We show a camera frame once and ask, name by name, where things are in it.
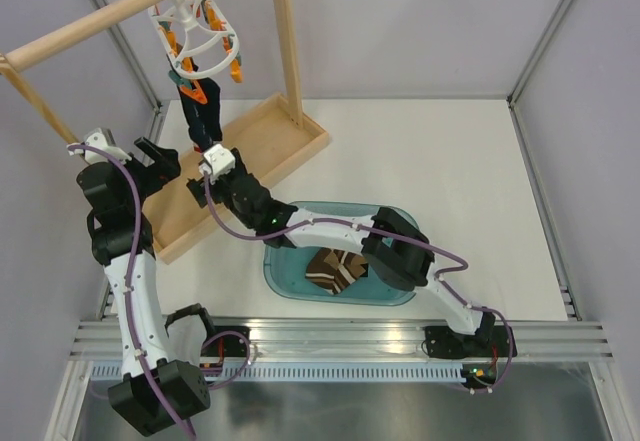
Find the orange clothes peg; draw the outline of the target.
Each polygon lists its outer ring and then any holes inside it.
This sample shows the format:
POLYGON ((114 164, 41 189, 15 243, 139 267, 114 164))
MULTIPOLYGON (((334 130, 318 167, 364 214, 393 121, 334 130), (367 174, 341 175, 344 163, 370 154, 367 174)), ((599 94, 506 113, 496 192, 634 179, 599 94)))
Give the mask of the orange clothes peg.
POLYGON ((179 91, 191 100, 200 104, 206 104, 208 99, 205 92, 197 81, 190 83, 189 85, 181 85, 179 91))

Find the white round clip hanger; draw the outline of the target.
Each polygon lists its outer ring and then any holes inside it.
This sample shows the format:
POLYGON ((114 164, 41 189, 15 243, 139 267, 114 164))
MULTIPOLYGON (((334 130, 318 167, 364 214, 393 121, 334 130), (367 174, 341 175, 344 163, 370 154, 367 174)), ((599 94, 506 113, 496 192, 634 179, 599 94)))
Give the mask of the white round clip hanger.
POLYGON ((193 83, 222 71, 239 57, 237 33, 214 0, 170 0, 147 10, 170 71, 193 83))

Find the wooden hanging rack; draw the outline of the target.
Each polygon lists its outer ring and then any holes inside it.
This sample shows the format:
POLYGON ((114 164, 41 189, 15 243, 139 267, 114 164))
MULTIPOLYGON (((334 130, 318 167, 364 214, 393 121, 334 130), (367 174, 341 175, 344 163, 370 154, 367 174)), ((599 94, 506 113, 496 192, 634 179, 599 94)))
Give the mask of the wooden hanging rack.
MULTIPOLYGON (((22 76, 22 71, 151 8, 163 0, 118 0, 2 56, 1 72, 66 142, 76 141, 69 127, 22 76)), ((224 141, 239 148, 249 170, 272 187, 325 148, 329 134, 303 111, 292 0, 273 0, 286 91, 251 108, 224 129, 224 141)), ((185 186, 198 159, 184 154, 183 175, 151 197, 145 209, 154 226, 158 257, 171 263, 216 229, 215 221, 189 206, 185 186)))

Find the brown striped sock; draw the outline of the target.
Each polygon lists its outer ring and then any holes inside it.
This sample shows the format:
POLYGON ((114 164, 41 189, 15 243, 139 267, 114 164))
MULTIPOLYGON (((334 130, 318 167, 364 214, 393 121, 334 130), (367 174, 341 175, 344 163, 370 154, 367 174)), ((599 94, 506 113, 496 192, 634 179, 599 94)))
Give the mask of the brown striped sock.
POLYGON ((329 295, 338 295, 368 276, 369 264, 359 254, 321 248, 309 261, 305 278, 329 295))

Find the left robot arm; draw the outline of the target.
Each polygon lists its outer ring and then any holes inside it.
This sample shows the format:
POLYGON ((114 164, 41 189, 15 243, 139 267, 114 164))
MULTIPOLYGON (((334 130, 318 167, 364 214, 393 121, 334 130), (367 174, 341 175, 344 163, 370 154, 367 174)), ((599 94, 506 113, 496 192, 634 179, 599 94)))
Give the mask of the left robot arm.
POLYGON ((161 313, 152 226, 142 207, 181 168, 175 150, 144 137, 135 144, 151 158, 150 165, 118 147, 106 128, 68 147, 87 164, 76 182, 91 206, 92 254, 104 269, 118 313, 121 380, 109 388, 108 400, 145 437, 177 426, 193 440, 191 419, 210 406, 200 357, 215 351, 219 333, 200 304, 161 313))

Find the teal plastic basin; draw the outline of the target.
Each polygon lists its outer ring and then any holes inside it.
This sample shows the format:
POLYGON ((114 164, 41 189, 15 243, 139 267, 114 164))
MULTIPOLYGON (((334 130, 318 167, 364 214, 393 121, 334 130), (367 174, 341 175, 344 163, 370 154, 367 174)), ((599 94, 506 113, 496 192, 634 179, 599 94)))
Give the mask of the teal plastic basin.
MULTIPOLYGON (((374 215, 380 207, 374 204, 306 200, 292 204, 332 218, 374 215)), ((320 249, 274 249, 265 246, 263 274, 267 285, 282 297, 309 302, 392 307, 405 304, 415 296, 415 292, 388 286, 371 268, 341 293, 332 294, 305 276, 309 263, 320 249)))

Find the yellow-orange clothes peg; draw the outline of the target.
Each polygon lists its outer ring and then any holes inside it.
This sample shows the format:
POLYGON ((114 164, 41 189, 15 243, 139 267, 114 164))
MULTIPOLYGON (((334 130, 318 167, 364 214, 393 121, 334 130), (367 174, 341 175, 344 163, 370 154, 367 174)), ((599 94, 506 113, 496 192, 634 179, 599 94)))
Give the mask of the yellow-orange clothes peg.
POLYGON ((244 76, 242 72, 241 61, 239 57, 236 57, 229 65, 230 67, 230 75, 232 80, 235 83, 242 83, 244 81, 244 76))

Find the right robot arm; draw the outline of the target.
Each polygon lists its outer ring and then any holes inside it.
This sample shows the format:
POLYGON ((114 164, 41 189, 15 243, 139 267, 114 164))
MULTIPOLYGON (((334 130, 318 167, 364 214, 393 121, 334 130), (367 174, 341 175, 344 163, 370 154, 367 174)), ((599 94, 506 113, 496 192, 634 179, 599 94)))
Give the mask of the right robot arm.
POLYGON ((383 206, 359 217, 322 214, 273 198, 240 162, 222 174, 206 167, 201 173, 187 188, 228 234, 274 249, 317 247, 361 255, 392 288, 426 290, 462 351, 478 355, 491 346, 496 313, 465 300, 444 280, 446 273, 466 270, 468 262, 431 244, 394 209, 383 206))

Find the teal clothes peg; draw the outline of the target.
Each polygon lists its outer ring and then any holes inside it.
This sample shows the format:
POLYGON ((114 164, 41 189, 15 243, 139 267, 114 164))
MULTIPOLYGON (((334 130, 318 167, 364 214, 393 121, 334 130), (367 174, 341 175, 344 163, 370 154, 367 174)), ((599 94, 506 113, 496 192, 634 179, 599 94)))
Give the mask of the teal clothes peg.
POLYGON ((181 87, 187 84, 187 81, 175 71, 169 71, 168 76, 177 87, 181 87))

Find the aluminium mounting rail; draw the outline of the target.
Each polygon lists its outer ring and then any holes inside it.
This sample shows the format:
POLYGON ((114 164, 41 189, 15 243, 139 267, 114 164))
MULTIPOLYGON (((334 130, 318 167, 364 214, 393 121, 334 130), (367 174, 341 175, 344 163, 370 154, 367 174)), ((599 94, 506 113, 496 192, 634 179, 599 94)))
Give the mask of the aluminium mounting rail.
MULTIPOLYGON (((219 317, 216 325, 245 326, 264 361, 417 361, 431 343, 431 320, 275 319, 219 317)), ((608 362, 613 351, 598 322, 513 322, 520 363, 608 362)))

